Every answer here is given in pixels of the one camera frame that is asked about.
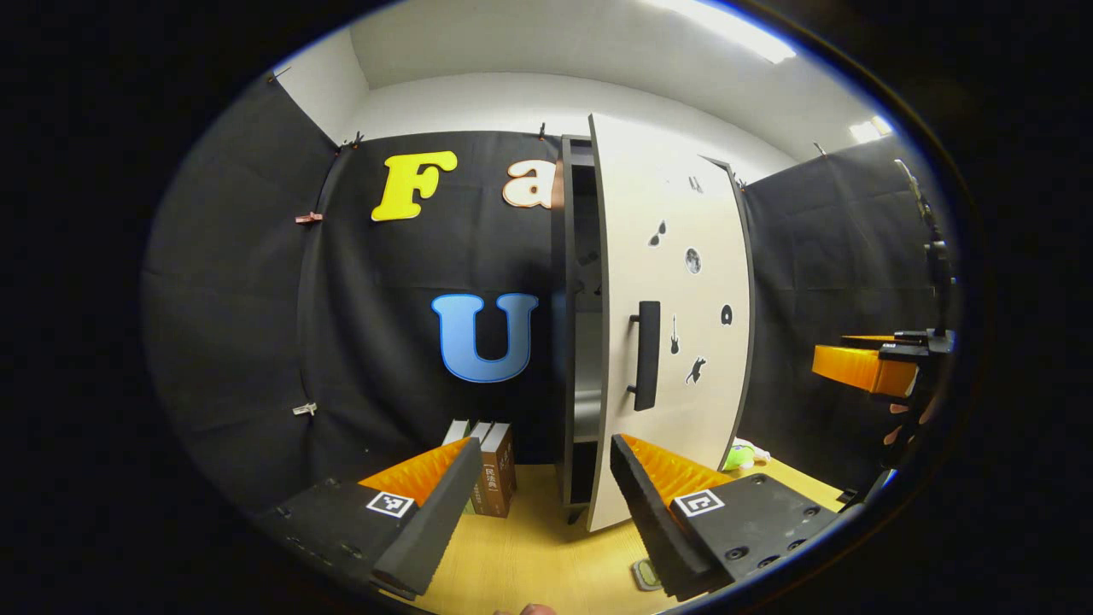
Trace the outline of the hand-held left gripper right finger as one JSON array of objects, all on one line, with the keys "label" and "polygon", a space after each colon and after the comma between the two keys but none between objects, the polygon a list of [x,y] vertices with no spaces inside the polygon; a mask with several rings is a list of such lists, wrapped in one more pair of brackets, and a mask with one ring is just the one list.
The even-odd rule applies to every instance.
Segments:
[{"label": "hand-held left gripper right finger", "polygon": [[679,602],[753,583],[843,520],[764,472],[730,478],[636,436],[612,436],[610,466],[653,570]]}]

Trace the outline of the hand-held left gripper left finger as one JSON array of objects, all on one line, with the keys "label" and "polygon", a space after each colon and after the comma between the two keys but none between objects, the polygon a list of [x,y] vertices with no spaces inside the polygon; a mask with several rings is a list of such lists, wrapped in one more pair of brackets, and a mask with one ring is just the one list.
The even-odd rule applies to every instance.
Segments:
[{"label": "hand-held left gripper left finger", "polygon": [[325,478],[256,518],[312,568],[355,591],[425,595],[482,470],[462,437],[368,478]]}]

